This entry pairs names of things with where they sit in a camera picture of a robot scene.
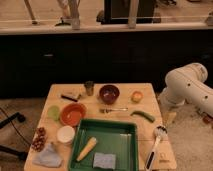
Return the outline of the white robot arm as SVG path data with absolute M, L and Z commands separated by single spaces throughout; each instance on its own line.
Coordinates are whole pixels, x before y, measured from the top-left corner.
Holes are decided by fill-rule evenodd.
M 204 84 L 207 77 L 208 71 L 200 63 L 191 63 L 166 74 L 166 87 L 158 96 L 166 126 L 176 117 L 171 109 L 180 107 L 185 102 L 191 102 L 200 113 L 213 117 L 213 88 Z

